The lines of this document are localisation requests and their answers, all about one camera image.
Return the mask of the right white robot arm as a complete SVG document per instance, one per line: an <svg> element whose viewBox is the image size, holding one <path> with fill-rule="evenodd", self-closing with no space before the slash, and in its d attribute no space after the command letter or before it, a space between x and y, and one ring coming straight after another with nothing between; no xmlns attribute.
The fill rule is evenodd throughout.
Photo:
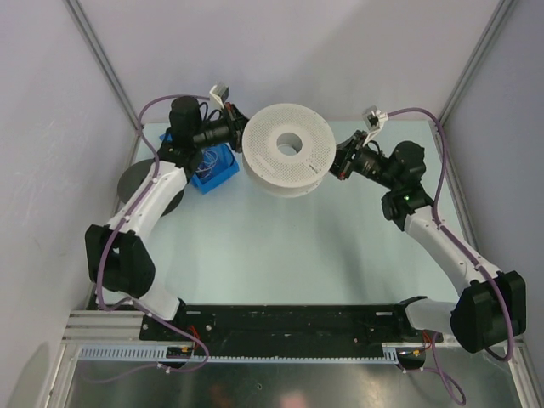
<svg viewBox="0 0 544 408"><path fill-rule="evenodd" d="M422 186L424 149L399 143L390 156L373 150L356 131L337 145L330 172L345 180L358 173L387 189L384 217L416 241L442 269L459 298L454 303L426 297L406 302L392 319L394 335L411 341L422 330L452 335L469 353L511 343L526 331L526 284L516 271L505 273L459 238L439 216Z"/></svg>

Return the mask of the light grey cable spool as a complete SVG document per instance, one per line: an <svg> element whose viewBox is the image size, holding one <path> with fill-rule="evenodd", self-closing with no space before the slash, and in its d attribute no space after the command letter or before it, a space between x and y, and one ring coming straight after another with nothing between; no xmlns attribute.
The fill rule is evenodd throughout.
<svg viewBox="0 0 544 408"><path fill-rule="evenodd" d="M247 123L242 161L250 180L273 196L315 190L332 167L336 141L326 120L296 104L270 105Z"/></svg>

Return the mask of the blue plastic bin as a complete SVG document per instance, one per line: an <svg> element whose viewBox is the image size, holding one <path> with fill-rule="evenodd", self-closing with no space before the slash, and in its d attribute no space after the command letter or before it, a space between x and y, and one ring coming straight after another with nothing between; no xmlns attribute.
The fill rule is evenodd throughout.
<svg viewBox="0 0 544 408"><path fill-rule="evenodd" d="M190 182L205 195L239 172L235 155L227 144L206 148L203 161Z"/></svg>

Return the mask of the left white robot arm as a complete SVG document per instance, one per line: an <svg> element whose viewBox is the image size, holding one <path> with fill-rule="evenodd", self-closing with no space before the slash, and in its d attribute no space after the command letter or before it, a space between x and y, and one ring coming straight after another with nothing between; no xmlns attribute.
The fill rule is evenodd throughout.
<svg viewBox="0 0 544 408"><path fill-rule="evenodd" d="M179 201L203 161L203 151L228 144L241 151L248 122L228 102L226 92L207 97L168 95L169 126L148 173L127 203L104 225L91 225L85 233L90 280L98 305L113 311L131 303L158 320L167 338L181 338L188 320L178 313L181 300L156 279L156 267L145 243L173 201Z"/></svg>

